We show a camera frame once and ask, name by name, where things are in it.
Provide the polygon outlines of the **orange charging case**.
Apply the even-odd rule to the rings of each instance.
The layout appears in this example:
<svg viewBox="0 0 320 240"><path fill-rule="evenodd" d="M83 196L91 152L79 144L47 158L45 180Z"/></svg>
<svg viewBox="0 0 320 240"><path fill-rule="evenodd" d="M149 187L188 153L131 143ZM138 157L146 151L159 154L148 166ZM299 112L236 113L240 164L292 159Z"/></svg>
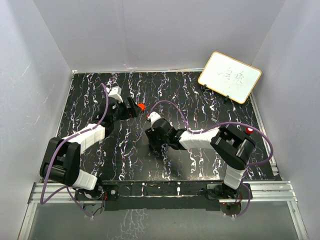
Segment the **orange charging case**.
<svg viewBox="0 0 320 240"><path fill-rule="evenodd" d="M146 106L143 103L139 103L138 107L141 109L142 112L144 112L146 109Z"/></svg>

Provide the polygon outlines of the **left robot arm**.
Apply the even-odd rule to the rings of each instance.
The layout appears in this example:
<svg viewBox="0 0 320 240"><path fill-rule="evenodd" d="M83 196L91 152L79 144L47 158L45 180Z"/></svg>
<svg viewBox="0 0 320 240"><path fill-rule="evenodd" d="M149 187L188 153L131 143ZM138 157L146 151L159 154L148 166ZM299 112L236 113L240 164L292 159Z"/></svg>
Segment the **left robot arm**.
<svg viewBox="0 0 320 240"><path fill-rule="evenodd" d="M49 172L48 179L68 187L84 189L93 200L103 195L103 187L98 178L80 169L81 155L95 143L108 137L114 130L115 122L136 118L146 109L145 105L136 104L132 97L121 102L113 97L102 104L102 112L79 133L65 138L53 137L49 140L39 170L42 178Z"/></svg>

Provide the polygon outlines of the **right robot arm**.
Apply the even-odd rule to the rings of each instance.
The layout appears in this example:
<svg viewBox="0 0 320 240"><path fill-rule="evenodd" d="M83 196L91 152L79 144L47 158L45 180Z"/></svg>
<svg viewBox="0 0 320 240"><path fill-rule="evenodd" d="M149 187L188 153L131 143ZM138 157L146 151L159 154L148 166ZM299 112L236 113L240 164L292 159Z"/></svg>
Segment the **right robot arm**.
<svg viewBox="0 0 320 240"><path fill-rule="evenodd" d="M147 119L151 127L145 130L148 144L154 151L164 145L174 150L213 149L226 163L227 169L223 183L211 190L211 195L234 199L241 192L241 181L249 159L256 148L251 138L253 128L240 130L232 124L215 127L199 133L185 128L176 129L166 119L157 117Z"/></svg>

